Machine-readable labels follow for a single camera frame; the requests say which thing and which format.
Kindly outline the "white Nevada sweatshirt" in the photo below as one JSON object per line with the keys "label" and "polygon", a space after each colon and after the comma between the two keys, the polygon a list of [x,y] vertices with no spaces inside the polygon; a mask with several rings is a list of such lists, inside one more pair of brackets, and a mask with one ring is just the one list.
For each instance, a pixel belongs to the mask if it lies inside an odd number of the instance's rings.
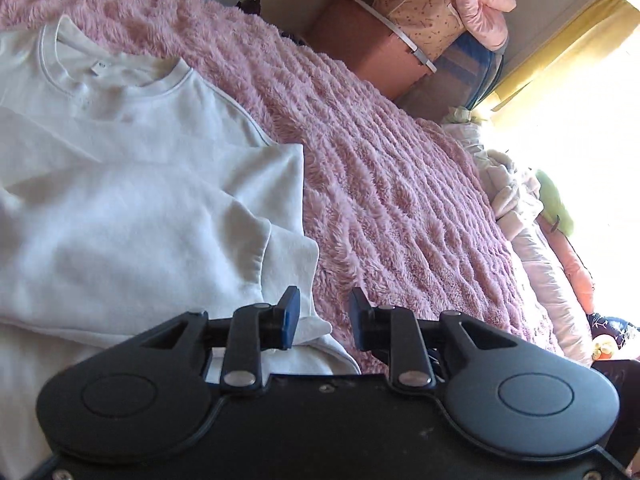
{"label": "white Nevada sweatshirt", "polygon": [[352,374],[314,310],[304,155],[181,58],[102,49],[67,16],[1,35],[1,470],[49,452],[55,373],[186,310],[302,294],[266,373]]}

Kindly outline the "pink fluffy blanket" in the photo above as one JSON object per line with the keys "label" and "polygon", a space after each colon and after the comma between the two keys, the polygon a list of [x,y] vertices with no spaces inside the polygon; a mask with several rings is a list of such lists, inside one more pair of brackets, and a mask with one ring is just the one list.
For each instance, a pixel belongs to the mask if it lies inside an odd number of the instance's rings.
{"label": "pink fluffy blanket", "polygon": [[280,144],[304,155],[303,230],[319,257],[316,313],[358,364],[346,299],[434,320],[459,310],[559,351],[472,162],[442,129],[414,120],[343,64],[259,18],[204,0],[1,0],[1,35],[67,16],[111,53],[181,58]]}

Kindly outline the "green plush toy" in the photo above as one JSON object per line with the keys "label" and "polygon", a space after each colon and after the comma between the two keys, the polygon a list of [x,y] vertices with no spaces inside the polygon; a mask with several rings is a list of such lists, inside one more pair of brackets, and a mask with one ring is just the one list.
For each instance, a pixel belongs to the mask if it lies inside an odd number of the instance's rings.
{"label": "green plush toy", "polygon": [[544,206],[542,216],[552,229],[570,237],[574,233],[574,221],[562,201],[558,188],[542,170],[536,172],[536,178],[539,182],[539,199]]}

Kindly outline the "brown plastic storage bin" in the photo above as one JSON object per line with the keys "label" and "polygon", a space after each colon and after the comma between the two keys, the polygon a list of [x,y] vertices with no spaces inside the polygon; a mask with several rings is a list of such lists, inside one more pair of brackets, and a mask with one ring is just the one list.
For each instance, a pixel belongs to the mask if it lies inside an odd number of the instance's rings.
{"label": "brown plastic storage bin", "polygon": [[342,61],[392,101],[433,73],[390,28],[352,0],[330,3],[305,41],[316,52]]}

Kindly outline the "patterned beige fabric box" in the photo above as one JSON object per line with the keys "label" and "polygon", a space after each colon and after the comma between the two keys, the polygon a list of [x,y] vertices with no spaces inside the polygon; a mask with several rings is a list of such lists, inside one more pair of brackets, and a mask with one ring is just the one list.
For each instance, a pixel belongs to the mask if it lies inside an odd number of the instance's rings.
{"label": "patterned beige fabric box", "polygon": [[464,32],[454,0],[362,0],[435,62]]}

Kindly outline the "yellow curtain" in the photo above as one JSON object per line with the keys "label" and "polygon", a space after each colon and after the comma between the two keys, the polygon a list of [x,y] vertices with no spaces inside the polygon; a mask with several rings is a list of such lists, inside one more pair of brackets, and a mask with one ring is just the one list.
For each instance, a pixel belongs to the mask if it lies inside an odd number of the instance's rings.
{"label": "yellow curtain", "polygon": [[475,107],[480,116],[503,117],[518,104],[574,70],[590,68],[617,50],[639,27],[639,8],[629,0],[596,0],[571,20]]}

